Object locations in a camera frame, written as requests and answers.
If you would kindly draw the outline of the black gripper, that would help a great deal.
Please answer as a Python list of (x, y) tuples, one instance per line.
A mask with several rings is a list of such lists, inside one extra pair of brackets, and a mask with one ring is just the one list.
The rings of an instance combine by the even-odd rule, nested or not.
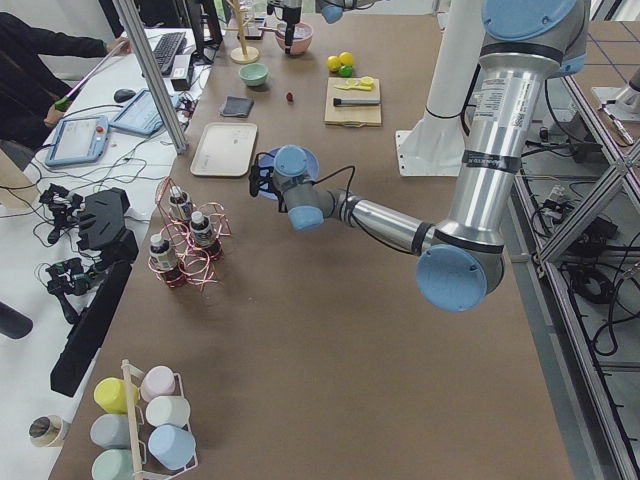
[(279, 190), (279, 188), (274, 183), (270, 184), (269, 190), (271, 195), (273, 196), (273, 199), (278, 202), (278, 212), (287, 213), (288, 208), (287, 208), (283, 193)]
[(284, 51), (286, 54), (291, 54), (294, 39), (295, 39), (296, 25), (300, 22), (301, 13), (302, 13), (301, 6), (298, 6), (298, 7), (284, 6), (282, 8), (282, 18), (283, 18), (283, 21), (286, 23), (285, 35), (284, 35), (284, 40), (285, 40)]

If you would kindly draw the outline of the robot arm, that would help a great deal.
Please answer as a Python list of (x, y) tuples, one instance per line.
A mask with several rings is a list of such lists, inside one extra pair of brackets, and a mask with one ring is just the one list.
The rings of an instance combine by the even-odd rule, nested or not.
[(479, 305), (504, 273), (499, 228), (544, 82), (579, 71), (586, 54), (587, 1), (486, 1), (480, 9), (485, 72), (469, 145), (448, 217), (436, 225), (352, 193), (320, 191), (296, 145), (275, 155), (266, 183), (296, 230), (336, 218), (394, 249), (418, 256), (416, 281), (433, 305), (458, 312)]
[[(321, 7), (320, 9), (321, 14), (327, 23), (335, 23), (342, 17), (343, 13), (346, 11), (366, 9), (375, 3), (376, 3), (376, 0), (318, 1), (318, 4)], [(293, 46), (296, 26), (301, 21), (302, 1), (298, 1), (298, 0), (269, 1), (268, 4), (270, 6), (278, 7), (281, 9), (282, 20), (285, 22), (284, 51), (286, 54), (290, 54), (291, 48)]]

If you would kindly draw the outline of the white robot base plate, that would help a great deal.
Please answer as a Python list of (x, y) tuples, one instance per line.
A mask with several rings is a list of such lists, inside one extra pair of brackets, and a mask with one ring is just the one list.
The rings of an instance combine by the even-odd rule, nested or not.
[(444, 133), (398, 130), (395, 146), (403, 177), (457, 177), (465, 141), (459, 129)]

